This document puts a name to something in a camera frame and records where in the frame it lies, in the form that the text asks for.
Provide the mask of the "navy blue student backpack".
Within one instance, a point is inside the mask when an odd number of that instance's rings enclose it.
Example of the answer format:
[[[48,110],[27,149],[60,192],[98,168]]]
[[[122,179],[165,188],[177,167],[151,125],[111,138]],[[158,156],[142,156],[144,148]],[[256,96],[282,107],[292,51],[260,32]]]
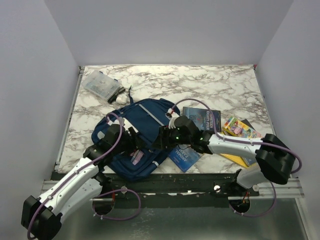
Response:
[[[171,152],[169,148],[164,150],[153,148],[152,143],[158,136],[159,128],[168,125],[170,120],[166,113],[173,106],[173,102],[163,98],[146,98],[137,102],[132,101],[125,107],[113,110],[111,116],[102,118],[95,126],[91,140],[93,144],[101,146],[103,152],[110,147],[107,142],[108,130],[120,130],[121,134],[122,131],[128,131],[129,127],[134,128],[146,146],[135,146],[135,151],[130,155],[108,154],[100,162],[127,181],[134,182],[147,178]],[[142,151],[144,155],[137,165],[133,165],[131,159],[136,151]]]

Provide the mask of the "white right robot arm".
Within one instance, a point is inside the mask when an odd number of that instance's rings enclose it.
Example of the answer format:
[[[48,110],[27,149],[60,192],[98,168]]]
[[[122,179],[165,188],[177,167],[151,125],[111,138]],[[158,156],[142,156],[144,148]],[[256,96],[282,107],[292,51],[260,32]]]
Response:
[[[186,116],[173,117],[169,124],[159,127],[152,146],[157,149],[173,149],[178,145],[190,145],[201,154],[229,154],[256,163],[237,171],[230,183],[230,191],[241,196],[254,185],[270,181],[278,185],[288,183],[296,157],[277,136],[266,134],[262,138],[223,136],[209,130],[200,130]]]

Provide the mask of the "purple highlighter marker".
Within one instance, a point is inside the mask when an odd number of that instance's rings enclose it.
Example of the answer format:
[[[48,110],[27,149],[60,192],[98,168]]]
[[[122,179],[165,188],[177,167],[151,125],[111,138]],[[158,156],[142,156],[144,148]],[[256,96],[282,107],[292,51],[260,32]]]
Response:
[[[141,150],[137,150],[131,158],[131,163],[134,166],[137,165],[143,156],[144,156],[144,153]]]

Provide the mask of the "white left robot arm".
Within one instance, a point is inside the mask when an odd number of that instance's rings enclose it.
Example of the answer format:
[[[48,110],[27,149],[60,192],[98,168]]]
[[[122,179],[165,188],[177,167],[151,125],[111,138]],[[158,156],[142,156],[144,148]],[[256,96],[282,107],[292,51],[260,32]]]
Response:
[[[107,197],[111,185],[103,173],[105,166],[116,162],[115,157],[127,157],[145,146],[134,127],[108,125],[58,183],[40,196],[31,195],[24,201],[21,224],[27,229],[27,238],[53,239],[69,214],[90,198]]]

